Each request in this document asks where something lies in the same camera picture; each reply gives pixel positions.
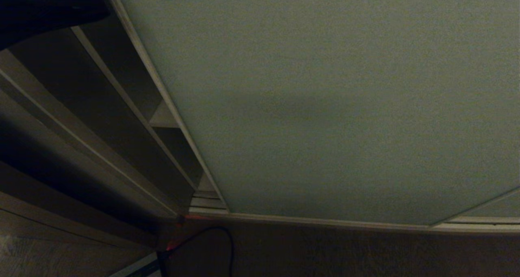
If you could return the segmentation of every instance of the shelf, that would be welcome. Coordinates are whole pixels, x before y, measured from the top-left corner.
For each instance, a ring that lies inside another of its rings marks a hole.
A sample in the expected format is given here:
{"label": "shelf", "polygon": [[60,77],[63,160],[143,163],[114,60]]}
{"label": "shelf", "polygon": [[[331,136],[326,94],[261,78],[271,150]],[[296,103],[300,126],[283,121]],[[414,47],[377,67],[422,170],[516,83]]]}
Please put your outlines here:
{"label": "shelf", "polygon": [[202,166],[182,131],[178,128],[154,128],[154,131],[189,179],[198,186],[203,173]]}
{"label": "shelf", "polygon": [[200,179],[198,191],[193,194],[190,213],[227,214],[226,204],[220,199],[214,186],[204,173]]}
{"label": "shelf", "polygon": [[76,32],[67,28],[43,33],[12,46],[11,52],[52,96],[140,174],[179,205],[189,206],[195,189],[150,136],[139,106],[128,103],[130,94],[122,95],[127,93],[124,83],[115,83],[104,60],[93,47],[87,51]]}
{"label": "shelf", "polygon": [[[0,52],[0,65],[0,101],[5,106],[2,130],[6,133],[5,150],[0,153],[5,160],[26,171],[32,169],[33,175],[46,177],[42,181],[69,195],[95,200],[95,205],[104,208],[113,205],[110,212],[119,215],[123,211],[116,206],[122,199],[129,201],[129,207],[137,205],[161,218],[182,212],[180,203],[165,194],[167,189],[143,176],[106,142],[106,137],[101,138],[58,101],[9,50]],[[89,190],[95,190],[95,199],[89,197]]]}
{"label": "shelf", "polygon": [[144,66],[132,41],[119,22],[117,14],[93,23],[80,26],[115,79],[127,92],[141,114],[149,120],[154,114],[162,97]]}

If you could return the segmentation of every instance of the cable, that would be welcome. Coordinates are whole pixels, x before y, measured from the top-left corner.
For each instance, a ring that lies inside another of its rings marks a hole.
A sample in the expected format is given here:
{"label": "cable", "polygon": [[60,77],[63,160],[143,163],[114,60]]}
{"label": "cable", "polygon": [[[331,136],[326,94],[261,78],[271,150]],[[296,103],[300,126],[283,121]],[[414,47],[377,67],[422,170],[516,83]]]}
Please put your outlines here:
{"label": "cable", "polygon": [[210,230],[221,230],[221,231],[225,232],[226,235],[229,238],[229,244],[231,246],[231,255],[229,257],[229,269],[228,269],[228,272],[229,272],[229,277],[232,277],[233,276],[233,261],[234,261],[234,242],[233,242],[233,237],[232,237],[231,233],[229,232],[229,229],[227,229],[226,227],[222,227],[222,226],[208,227],[208,228],[205,228],[205,229],[195,233],[194,235],[192,235],[189,238],[187,238],[184,241],[182,241],[180,244],[178,244],[173,249],[170,249],[170,250],[167,250],[167,251],[164,251],[164,252],[160,253],[159,260],[160,261],[164,261],[164,260],[168,259],[169,257],[171,257],[171,255],[173,255],[173,253],[175,253],[175,251],[177,251],[178,249],[182,248],[188,242],[191,242],[192,240],[194,240],[195,238],[197,238],[201,234],[203,234],[205,232],[208,232]]}

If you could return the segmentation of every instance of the power cord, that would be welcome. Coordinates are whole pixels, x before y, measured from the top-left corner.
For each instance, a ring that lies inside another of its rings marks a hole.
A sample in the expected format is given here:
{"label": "power cord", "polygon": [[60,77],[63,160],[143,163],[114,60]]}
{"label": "power cord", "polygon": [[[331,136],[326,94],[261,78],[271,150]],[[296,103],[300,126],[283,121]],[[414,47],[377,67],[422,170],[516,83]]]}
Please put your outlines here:
{"label": "power cord", "polygon": [[232,277],[233,276],[233,261],[234,261],[234,242],[233,242],[233,237],[232,237],[231,233],[229,232],[229,229],[227,229],[226,227],[222,227],[222,226],[214,226],[214,227],[205,228],[205,229],[195,233],[194,235],[190,236],[189,238],[186,238],[184,241],[182,241],[180,244],[175,246],[173,249],[169,249],[167,251],[158,253],[159,261],[163,262],[164,260],[170,258],[173,255],[173,253],[175,253],[175,251],[182,248],[184,245],[191,242],[192,240],[194,240],[201,234],[206,233],[210,230],[221,230],[221,231],[225,232],[226,235],[228,236],[229,244],[230,244],[230,248],[231,248],[231,254],[229,257],[228,274],[229,274],[229,277]]}
{"label": "power cord", "polygon": [[228,274],[229,274],[229,277],[232,277],[233,276],[233,260],[234,260],[234,242],[233,242],[233,237],[232,237],[231,233],[229,232],[229,230],[226,227],[222,227],[222,226],[208,227],[206,229],[203,229],[203,230],[195,233],[194,235],[190,236],[189,238],[186,238],[184,241],[182,241],[180,244],[178,244],[177,246],[175,246],[172,249],[169,249],[167,251],[158,251],[156,260],[154,260],[153,262],[151,262],[145,266],[142,266],[137,271],[134,271],[134,272],[130,273],[129,275],[126,275],[126,277],[146,277],[158,270],[161,270],[161,275],[166,276],[166,268],[165,268],[164,261],[169,259],[173,255],[173,253],[175,253],[178,249],[182,248],[188,242],[191,242],[192,240],[194,240],[201,234],[208,232],[210,230],[221,230],[221,231],[225,232],[229,238],[231,254],[229,257],[229,269],[228,269],[229,273]]}

